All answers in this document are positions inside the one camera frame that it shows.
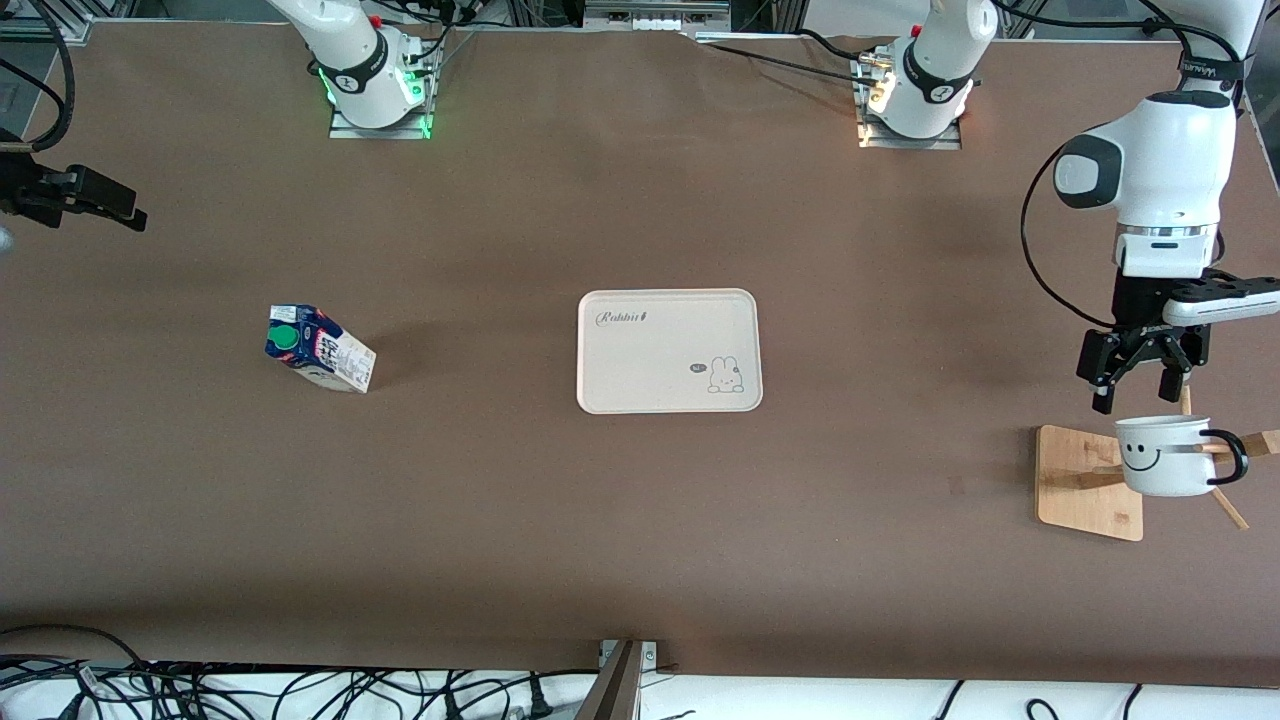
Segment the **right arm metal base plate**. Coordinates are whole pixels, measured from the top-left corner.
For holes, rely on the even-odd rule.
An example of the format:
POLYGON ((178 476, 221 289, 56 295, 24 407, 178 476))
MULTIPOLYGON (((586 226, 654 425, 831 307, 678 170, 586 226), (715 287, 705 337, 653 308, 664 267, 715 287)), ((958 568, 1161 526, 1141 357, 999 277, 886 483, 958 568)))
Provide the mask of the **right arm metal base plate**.
POLYGON ((365 140, 429 140, 433 135, 433 122, 435 101, 431 100, 421 106, 412 108, 407 115, 397 123, 381 128, 361 128, 351 124, 333 102, 333 97, 326 100, 332 109, 329 138, 365 138, 365 140))

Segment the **white smiley mug black handle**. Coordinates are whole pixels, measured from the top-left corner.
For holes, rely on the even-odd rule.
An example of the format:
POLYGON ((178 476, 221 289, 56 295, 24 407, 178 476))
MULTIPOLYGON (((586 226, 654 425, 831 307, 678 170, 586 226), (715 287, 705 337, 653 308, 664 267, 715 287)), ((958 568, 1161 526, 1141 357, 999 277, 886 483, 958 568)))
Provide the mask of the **white smiley mug black handle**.
POLYGON ((1243 479, 1251 469, 1242 438, 1208 416, 1135 416, 1114 423, 1126 486, 1143 496, 1194 497, 1243 479))

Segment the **aluminium frame profile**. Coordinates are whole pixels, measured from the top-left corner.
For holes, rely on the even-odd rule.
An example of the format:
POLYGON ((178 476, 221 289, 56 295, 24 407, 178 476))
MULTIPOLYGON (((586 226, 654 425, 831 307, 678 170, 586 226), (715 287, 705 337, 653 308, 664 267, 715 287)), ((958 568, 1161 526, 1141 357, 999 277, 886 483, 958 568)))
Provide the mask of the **aluminium frame profile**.
POLYGON ((0 0, 0 42, 51 42, 41 12, 69 45, 82 45, 100 17, 97 0, 0 0))

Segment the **wooden mug stand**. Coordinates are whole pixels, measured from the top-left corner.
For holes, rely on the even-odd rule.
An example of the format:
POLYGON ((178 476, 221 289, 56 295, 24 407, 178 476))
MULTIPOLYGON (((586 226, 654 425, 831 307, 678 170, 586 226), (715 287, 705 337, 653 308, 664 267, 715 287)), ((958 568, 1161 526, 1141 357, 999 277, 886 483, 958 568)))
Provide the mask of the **wooden mug stand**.
MULTIPOLYGON (((1189 388, 1183 389, 1179 404, 1180 411, 1174 415, 1196 415, 1190 410, 1189 388)), ((1261 459, 1280 457, 1280 428, 1239 437, 1251 456, 1251 465, 1261 459)), ((1056 425, 1042 425, 1034 433, 1033 486, 1038 521, 1132 542, 1144 536, 1146 498, 1201 497, 1139 495, 1124 480, 1116 432, 1102 436, 1056 425)), ((1247 521, 1226 498, 1224 487, 1202 496, 1215 498, 1234 525, 1245 529, 1247 521)))

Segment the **small metal corner bracket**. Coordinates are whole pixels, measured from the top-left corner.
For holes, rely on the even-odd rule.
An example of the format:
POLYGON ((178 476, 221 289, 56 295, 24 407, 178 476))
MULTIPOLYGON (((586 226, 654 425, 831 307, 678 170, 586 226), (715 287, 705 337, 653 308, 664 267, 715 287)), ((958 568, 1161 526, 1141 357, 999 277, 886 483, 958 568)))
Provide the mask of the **small metal corner bracket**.
MULTIPOLYGON (((620 647, 620 641, 603 641, 599 644, 596 655, 596 665, 599 669, 604 669, 611 661, 611 656, 620 647)), ((654 673, 658 669, 658 647, 654 641, 640 641, 639 647, 641 651, 640 660, 640 673, 654 673)))

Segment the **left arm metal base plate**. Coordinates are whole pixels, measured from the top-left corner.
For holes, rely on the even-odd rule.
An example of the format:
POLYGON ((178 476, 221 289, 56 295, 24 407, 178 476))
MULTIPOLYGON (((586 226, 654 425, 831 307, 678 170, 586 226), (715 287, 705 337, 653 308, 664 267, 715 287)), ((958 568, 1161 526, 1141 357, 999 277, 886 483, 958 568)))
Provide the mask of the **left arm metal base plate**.
POLYGON ((858 140, 864 149, 901 150, 959 150, 963 146, 960 115, 964 105, 951 111, 950 123, 937 135, 915 138, 892 129, 878 113, 878 106, 886 104, 886 97, 896 86, 896 77, 887 56, 876 53, 861 53, 849 63, 855 79, 869 79, 870 85, 852 85, 852 96, 858 111, 858 140))

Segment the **blue white milk carton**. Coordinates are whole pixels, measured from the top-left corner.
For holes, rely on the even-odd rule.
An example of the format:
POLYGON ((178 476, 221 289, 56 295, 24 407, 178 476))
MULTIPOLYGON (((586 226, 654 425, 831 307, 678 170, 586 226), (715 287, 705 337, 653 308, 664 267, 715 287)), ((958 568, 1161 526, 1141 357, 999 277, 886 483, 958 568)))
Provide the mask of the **blue white milk carton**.
POLYGON ((265 354, 325 389, 365 395, 376 354, 312 305, 276 304, 268 315, 265 354))

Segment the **cream rabbit print tray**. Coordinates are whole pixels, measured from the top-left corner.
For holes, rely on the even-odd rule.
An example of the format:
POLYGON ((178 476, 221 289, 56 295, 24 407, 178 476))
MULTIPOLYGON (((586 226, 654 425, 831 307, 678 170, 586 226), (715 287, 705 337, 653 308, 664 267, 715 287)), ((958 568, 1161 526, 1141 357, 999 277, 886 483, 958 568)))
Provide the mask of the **cream rabbit print tray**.
POLYGON ((750 413, 763 400, 746 290, 585 293, 576 348, 576 400, 593 415, 750 413))

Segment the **grey metal box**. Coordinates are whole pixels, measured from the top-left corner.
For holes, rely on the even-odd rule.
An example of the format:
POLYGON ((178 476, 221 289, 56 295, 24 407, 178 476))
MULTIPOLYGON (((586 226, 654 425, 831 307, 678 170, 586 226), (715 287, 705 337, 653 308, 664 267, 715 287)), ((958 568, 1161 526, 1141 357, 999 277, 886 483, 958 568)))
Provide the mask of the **grey metal box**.
POLYGON ((582 0, 581 17, 594 31, 732 31, 730 0, 582 0))

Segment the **aluminium profile bar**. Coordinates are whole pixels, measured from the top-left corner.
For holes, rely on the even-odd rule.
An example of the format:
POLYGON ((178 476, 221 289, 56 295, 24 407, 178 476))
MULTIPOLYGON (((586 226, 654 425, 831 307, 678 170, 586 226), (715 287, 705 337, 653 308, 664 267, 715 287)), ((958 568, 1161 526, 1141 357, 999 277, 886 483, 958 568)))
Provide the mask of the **aluminium profile bar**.
POLYGON ((579 706, 573 720, 637 720, 641 651, 640 641, 620 641, 611 661, 602 669, 579 706))

